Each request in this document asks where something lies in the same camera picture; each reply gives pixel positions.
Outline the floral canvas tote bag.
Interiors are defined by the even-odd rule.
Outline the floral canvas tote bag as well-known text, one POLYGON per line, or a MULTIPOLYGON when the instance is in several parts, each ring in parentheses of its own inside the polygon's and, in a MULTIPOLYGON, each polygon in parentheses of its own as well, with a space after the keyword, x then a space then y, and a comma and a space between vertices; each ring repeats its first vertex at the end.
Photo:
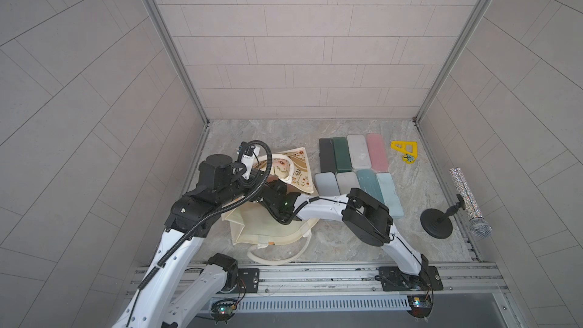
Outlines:
POLYGON ((304 147, 273 154, 270 174, 273 181, 264 185, 255 200, 223 214, 229 222, 233 244, 249 244, 249 260, 263 265, 278 266, 296 261, 311 242, 311 229, 317 219, 301 220, 293 215, 298 196, 314 197, 308 153, 304 147), (305 240, 299 252, 282 260, 264 259, 255 254, 259 249, 282 246, 305 240))

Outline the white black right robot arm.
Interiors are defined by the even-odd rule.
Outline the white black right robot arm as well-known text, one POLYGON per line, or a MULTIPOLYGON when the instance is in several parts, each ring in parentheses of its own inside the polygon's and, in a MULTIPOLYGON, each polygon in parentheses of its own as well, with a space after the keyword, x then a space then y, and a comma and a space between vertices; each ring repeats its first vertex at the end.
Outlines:
POLYGON ((330 220, 344 223, 365 244, 380 247, 399 267, 408 285, 429 287, 428 259, 402 237, 390 210, 360 188, 333 197, 290 192, 280 181, 264 185, 257 198, 276 222, 330 220))

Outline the light teal pencil case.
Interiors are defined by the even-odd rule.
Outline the light teal pencil case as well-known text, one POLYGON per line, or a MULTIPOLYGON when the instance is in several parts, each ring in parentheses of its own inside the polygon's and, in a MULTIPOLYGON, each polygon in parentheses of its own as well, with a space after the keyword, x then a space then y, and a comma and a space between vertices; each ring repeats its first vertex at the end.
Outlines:
POLYGON ((358 183, 361 190, 365 191, 371 197, 375 198, 381 203, 384 203, 384 198, 380 189, 376 173, 371 169, 360 169, 356 172, 358 183))

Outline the translucent white pencil case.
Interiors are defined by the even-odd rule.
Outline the translucent white pencil case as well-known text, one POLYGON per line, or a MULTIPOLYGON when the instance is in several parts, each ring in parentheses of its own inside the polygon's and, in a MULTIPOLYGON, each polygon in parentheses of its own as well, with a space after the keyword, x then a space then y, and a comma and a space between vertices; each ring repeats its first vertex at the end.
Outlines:
POLYGON ((358 177, 354 172, 338 173, 336 181, 340 194, 349 194, 352 188, 360 188, 358 177))

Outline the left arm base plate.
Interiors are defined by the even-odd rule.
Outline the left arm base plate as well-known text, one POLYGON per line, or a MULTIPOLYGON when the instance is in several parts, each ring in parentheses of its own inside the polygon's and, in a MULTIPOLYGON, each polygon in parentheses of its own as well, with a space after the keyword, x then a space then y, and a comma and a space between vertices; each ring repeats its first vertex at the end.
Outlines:
POLYGON ((258 268, 238 269, 237 273, 228 272, 226 285, 220 294, 257 293, 260 278, 258 268))

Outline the black pencil case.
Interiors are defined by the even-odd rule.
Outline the black pencil case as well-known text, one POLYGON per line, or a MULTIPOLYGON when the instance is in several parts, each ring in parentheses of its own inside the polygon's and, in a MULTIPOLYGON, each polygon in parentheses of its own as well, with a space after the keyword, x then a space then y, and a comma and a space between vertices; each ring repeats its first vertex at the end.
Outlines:
POLYGON ((320 171, 336 173, 336 158, 332 138, 319 139, 320 171))

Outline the pink pencil case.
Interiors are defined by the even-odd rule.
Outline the pink pencil case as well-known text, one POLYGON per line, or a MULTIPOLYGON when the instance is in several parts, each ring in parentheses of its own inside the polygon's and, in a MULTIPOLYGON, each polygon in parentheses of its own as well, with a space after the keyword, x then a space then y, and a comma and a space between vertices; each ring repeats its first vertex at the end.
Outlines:
POLYGON ((382 135, 378 133, 367 134, 366 141, 372 170, 375 173, 387 173, 389 161, 382 135))

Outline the white grey pencil case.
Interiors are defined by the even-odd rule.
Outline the white grey pencil case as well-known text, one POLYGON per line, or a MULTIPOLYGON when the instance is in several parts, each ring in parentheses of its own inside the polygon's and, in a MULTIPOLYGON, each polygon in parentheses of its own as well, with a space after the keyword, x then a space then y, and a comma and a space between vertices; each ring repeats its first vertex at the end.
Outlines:
POLYGON ((354 171, 370 169, 371 161, 364 135, 348 135, 349 156, 354 171))

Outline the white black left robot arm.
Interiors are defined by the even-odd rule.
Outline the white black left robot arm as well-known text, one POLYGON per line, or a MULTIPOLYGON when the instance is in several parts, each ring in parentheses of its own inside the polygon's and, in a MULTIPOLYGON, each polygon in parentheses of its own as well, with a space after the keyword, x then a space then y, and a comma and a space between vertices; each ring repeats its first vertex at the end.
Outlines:
POLYGON ((186 327, 215 294, 235 288, 238 262, 217 254, 179 297, 174 296, 213 224, 261 193, 269 178, 268 171, 253 167, 261 151, 271 165, 273 155, 262 141, 242 143, 236 159, 214 154, 199 165, 196 188, 173 204, 155 257, 116 327, 186 327))

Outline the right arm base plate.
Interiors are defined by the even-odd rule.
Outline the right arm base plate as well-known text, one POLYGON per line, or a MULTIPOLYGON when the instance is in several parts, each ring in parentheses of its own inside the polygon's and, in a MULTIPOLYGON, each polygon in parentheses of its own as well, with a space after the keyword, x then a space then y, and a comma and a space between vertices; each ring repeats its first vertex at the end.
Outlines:
POLYGON ((380 267, 376 281, 385 292, 391 291, 443 291, 440 273, 434 266, 422 270, 419 276, 402 273, 398 267, 380 267))

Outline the pale blue pencil case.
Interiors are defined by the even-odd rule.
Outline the pale blue pencil case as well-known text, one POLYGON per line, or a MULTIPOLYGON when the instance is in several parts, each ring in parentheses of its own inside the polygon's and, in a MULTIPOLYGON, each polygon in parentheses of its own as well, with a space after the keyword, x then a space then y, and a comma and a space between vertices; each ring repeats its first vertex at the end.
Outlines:
POLYGON ((396 185, 393 181, 393 176, 390 173, 378 173, 377 182, 384 199, 384 204, 390 210, 390 216, 393 217, 393 219, 403 218, 405 213, 396 192, 396 185))

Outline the dark green pencil case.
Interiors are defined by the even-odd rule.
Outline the dark green pencil case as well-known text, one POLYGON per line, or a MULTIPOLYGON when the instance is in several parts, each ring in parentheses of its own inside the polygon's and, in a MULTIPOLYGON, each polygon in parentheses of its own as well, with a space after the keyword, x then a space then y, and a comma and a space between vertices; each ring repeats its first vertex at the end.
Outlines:
POLYGON ((337 137, 332 139, 337 173, 350 173, 352 161, 349 153, 347 138, 337 137))

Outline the light blue grey pencil case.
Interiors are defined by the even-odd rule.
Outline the light blue grey pencil case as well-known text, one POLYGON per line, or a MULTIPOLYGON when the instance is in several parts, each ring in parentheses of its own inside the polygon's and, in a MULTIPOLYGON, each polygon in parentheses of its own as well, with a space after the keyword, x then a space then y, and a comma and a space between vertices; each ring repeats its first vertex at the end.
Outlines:
POLYGON ((314 176, 317 193, 323 197, 340 196, 340 190, 334 173, 317 173, 314 176))

